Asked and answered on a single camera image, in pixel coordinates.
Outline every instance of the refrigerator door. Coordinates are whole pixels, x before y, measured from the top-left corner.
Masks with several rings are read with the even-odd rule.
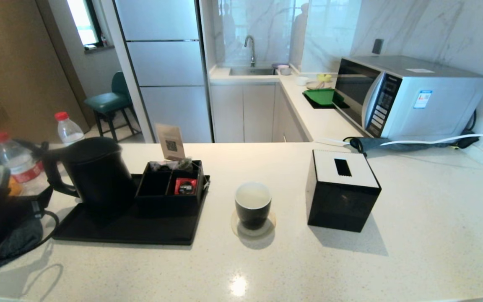
[[[128,40],[199,39],[194,0],[115,0]]]
[[[153,128],[155,123],[178,126],[184,143],[211,143],[204,86],[142,87],[141,94]]]
[[[128,42],[139,86],[205,84],[199,42]]]

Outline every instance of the countertop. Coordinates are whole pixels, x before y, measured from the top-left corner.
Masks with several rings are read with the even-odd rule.
[[[132,173],[161,146],[123,144]],[[361,233],[309,227],[305,184],[317,143],[186,144],[209,194],[190,247],[50,240],[0,268],[0,297],[44,301],[419,301],[483,297],[483,166],[464,153],[374,151],[382,192]],[[277,226],[234,235],[234,191],[263,182]],[[61,218],[75,198],[55,192]]]
[[[363,136],[337,110],[314,109],[303,96],[306,87],[296,85],[297,74],[295,71],[289,76],[229,76],[229,73],[229,67],[215,67],[210,73],[210,84],[280,83],[305,135],[310,141],[318,141],[322,140],[322,138],[342,140],[348,136]]]

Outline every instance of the tissue box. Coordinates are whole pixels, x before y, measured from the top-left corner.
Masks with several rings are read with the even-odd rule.
[[[306,186],[309,225],[361,232],[380,192],[361,153],[312,151]]]

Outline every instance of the kitchen sink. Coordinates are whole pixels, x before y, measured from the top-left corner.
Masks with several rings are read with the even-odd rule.
[[[249,67],[239,67],[231,68],[229,75],[275,75],[275,70],[273,68],[249,68]]]

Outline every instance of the green stool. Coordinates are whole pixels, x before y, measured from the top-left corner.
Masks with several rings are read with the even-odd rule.
[[[136,122],[138,122],[138,117],[135,114],[134,106],[132,104],[132,100],[130,99],[128,86],[126,85],[126,80],[124,79],[124,74],[122,71],[118,71],[113,76],[113,80],[111,81],[111,91],[112,92],[107,94],[100,94],[90,97],[85,100],[85,103],[94,111],[94,118],[96,118],[96,125],[98,126],[100,136],[104,136],[104,133],[111,131],[113,139],[118,143],[119,140],[117,140],[115,129],[128,126],[130,128],[130,132],[132,132],[132,135],[129,137],[140,134],[141,132],[132,127],[132,124],[130,124],[130,120],[128,119],[128,115],[126,115],[126,112],[124,111],[124,109],[129,108],[130,111],[132,111],[132,115],[134,116]],[[113,119],[109,116],[109,114],[119,110],[122,112],[122,115],[126,120],[126,124],[115,128],[113,126]],[[102,130],[102,125],[100,124],[100,115],[105,115],[107,117],[107,123],[109,124],[108,131]]]

